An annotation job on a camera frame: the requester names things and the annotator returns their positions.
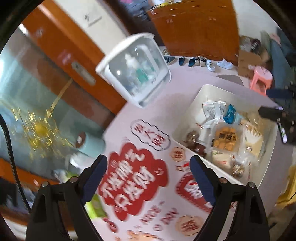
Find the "white wall switch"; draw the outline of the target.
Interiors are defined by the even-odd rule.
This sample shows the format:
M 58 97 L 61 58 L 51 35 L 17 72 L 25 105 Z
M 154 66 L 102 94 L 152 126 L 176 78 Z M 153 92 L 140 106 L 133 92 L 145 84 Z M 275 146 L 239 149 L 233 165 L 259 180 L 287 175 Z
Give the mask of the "white wall switch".
M 102 15 L 95 10 L 88 11 L 83 15 L 83 25 L 85 27 L 91 27 L 102 19 Z

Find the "gold ornament decoration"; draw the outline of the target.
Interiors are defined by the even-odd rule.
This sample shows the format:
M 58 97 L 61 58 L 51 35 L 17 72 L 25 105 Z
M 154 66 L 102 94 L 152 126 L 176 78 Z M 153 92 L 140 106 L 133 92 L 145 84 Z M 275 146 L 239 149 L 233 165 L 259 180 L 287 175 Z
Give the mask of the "gold ornament decoration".
M 23 129 L 22 136 L 29 144 L 31 149 L 30 156 L 32 158 L 35 155 L 46 157 L 49 156 L 49 154 L 53 154 L 55 157 L 63 157 L 63 148 L 70 149 L 74 147 L 67 138 L 62 137 L 56 121 L 53 118 L 56 105 L 72 82 L 72 78 L 68 80 L 51 106 L 45 110 L 44 115 L 36 115 L 34 112 L 30 111 L 24 114 L 20 108 L 13 108 L 11 110 L 15 120 L 21 122 Z

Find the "white cosmetic organizer case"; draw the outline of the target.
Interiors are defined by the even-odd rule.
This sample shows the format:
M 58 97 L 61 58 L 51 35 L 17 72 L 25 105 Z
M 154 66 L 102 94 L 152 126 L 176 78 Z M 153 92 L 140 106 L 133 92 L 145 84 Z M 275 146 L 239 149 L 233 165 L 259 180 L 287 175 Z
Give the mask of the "white cosmetic organizer case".
M 134 34 L 118 43 L 95 72 L 127 102 L 145 108 L 171 81 L 171 72 L 154 35 Z

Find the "white printed snack packet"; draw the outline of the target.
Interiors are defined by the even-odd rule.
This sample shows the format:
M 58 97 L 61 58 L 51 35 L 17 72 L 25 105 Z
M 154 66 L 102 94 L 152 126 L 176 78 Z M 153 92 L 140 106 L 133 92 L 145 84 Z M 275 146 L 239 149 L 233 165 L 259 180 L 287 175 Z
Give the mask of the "white printed snack packet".
M 206 117 L 203 123 L 204 128 L 210 128 L 217 121 L 222 121 L 226 109 L 225 101 L 207 101 L 202 103 L 202 108 Z

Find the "cardboard box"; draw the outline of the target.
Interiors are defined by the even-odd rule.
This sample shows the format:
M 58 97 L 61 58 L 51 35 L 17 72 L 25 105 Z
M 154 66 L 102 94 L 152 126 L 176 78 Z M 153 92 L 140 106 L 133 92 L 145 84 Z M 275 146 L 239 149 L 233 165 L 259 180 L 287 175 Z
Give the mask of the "cardboard box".
M 249 79 L 253 78 L 254 68 L 263 64 L 260 55 L 244 50 L 239 50 L 238 75 Z

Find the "light blue canister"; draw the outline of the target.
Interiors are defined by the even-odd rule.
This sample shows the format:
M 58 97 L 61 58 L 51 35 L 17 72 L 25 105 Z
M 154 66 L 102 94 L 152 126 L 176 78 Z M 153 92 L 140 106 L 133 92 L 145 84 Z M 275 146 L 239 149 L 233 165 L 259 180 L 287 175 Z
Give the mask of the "light blue canister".
M 102 138 L 81 132 L 76 138 L 75 147 L 83 154 L 96 159 L 105 150 L 105 141 Z

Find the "white plastic storage bin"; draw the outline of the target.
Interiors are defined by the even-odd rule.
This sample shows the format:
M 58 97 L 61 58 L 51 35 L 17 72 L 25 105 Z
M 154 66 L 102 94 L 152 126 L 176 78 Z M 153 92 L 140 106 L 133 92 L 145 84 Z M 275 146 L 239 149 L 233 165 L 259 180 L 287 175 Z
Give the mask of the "white plastic storage bin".
M 259 107 L 235 94 L 204 85 L 181 117 L 173 139 L 206 159 L 238 183 L 259 186 L 266 177 L 276 142 L 276 125 Z

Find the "brown cracker snack packet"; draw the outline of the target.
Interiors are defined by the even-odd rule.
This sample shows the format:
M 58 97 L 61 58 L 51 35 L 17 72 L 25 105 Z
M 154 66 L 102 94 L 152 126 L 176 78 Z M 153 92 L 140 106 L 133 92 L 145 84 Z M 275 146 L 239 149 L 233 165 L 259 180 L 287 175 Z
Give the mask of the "brown cracker snack packet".
M 234 151 L 237 142 L 238 135 L 235 128 L 225 126 L 215 131 L 213 147 L 221 150 Z

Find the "green tissue box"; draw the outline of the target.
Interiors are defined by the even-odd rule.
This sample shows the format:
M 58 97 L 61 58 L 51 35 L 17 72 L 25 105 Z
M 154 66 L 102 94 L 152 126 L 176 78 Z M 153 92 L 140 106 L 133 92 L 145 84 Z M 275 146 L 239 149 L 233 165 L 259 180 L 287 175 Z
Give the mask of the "green tissue box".
M 100 202 L 99 196 L 96 193 L 89 202 L 86 202 L 84 207 L 90 219 L 107 217 L 107 214 Z

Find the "pink plastic stool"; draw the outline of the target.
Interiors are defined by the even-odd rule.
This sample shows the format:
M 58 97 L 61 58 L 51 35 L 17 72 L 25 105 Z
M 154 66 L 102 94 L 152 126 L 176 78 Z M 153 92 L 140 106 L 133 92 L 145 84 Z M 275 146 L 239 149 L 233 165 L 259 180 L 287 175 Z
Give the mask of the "pink plastic stool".
M 261 94 L 262 96 L 267 96 L 266 91 L 271 88 L 272 82 L 273 75 L 268 69 L 262 66 L 255 66 L 254 75 L 250 82 L 251 90 Z

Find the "wooden wardrobe cabinet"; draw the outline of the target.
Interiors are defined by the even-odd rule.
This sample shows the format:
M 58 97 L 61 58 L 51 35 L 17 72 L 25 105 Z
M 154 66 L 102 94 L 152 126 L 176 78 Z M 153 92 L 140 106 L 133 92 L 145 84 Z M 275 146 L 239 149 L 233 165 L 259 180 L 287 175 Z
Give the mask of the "wooden wardrobe cabinet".
M 156 6 L 147 14 L 170 54 L 238 64 L 239 33 L 232 1 L 181 1 Z

